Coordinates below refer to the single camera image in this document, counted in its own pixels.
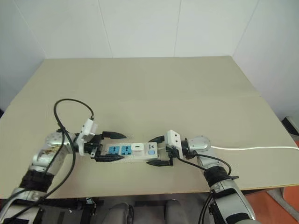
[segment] orange floor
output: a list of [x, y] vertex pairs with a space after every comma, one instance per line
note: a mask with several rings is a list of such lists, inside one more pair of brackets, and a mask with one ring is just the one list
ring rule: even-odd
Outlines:
[[298, 222], [266, 192], [246, 196], [256, 219], [262, 224], [298, 224]]

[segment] power strip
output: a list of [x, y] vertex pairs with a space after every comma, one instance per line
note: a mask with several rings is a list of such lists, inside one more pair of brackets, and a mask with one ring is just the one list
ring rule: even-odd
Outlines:
[[120, 143], [106, 144], [101, 155], [115, 154], [124, 156], [123, 159], [114, 162], [138, 162], [149, 161], [158, 158], [157, 143]]

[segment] tabletop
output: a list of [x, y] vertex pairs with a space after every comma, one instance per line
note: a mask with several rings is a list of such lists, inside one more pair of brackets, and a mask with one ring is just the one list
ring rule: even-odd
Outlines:
[[[0, 197], [18, 187], [45, 137], [57, 130], [53, 105], [84, 101], [102, 131], [146, 142], [173, 129], [182, 138], [208, 137], [219, 147], [295, 146], [271, 108], [230, 56], [195, 58], [46, 59], [0, 119]], [[74, 102], [58, 114], [77, 133], [89, 116]], [[293, 149], [216, 150], [231, 164], [241, 189], [299, 184]], [[66, 175], [72, 155], [55, 176]], [[69, 179], [51, 198], [206, 192], [202, 172], [174, 160], [173, 167], [145, 162], [101, 163], [77, 156]]]

